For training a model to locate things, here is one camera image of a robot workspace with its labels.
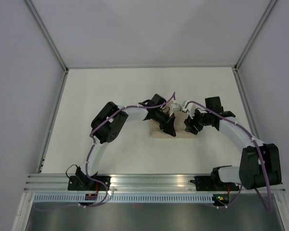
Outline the beige cloth napkin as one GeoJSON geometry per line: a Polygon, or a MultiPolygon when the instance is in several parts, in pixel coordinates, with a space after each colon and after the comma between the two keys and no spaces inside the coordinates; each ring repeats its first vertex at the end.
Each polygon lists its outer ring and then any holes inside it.
{"type": "MultiPolygon", "coordinates": [[[[176,101],[171,100],[169,103],[166,104],[166,106],[163,107],[163,112],[169,114],[169,105],[172,103],[177,103],[176,101]]],[[[185,131],[185,124],[184,120],[188,117],[187,113],[184,113],[182,111],[175,111],[173,113],[175,115],[175,121],[174,121],[174,128],[176,132],[176,137],[172,137],[171,135],[168,135],[164,132],[162,132],[159,129],[159,124],[153,120],[150,120],[149,122],[149,136],[154,139],[191,139],[195,138],[196,136],[192,133],[185,131]]]]}

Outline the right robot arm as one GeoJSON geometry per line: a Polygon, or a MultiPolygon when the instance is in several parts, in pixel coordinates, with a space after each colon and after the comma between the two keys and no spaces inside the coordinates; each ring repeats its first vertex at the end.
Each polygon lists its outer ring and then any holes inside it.
{"type": "Polygon", "coordinates": [[[225,135],[241,152],[240,164],[213,168],[210,184],[216,190],[228,183],[240,184],[247,190],[279,185],[282,182],[279,149],[252,135],[234,113],[224,110],[220,97],[205,99],[205,105],[185,101],[182,111],[188,114],[185,131],[197,135],[205,126],[212,126],[225,135]]]}

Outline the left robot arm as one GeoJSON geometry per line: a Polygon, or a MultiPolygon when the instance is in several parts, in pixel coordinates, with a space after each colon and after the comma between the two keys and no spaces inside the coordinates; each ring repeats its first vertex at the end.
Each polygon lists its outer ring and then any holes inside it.
{"type": "Polygon", "coordinates": [[[169,100],[155,94],[152,99],[137,105],[119,106],[108,102],[91,122],[89,137],[92,138],[92,146],[84,163],[77,166],[74,175],[68,177],[67,189],[96,192],[109,189],[111,177],[99,176],[98,167],[107,146],[118,137],[126,122],[153,120],[159,124],[162,132],[175,137],[175,115],[162,110],[172,100],[175,100],[175,93],[169,100]]]}

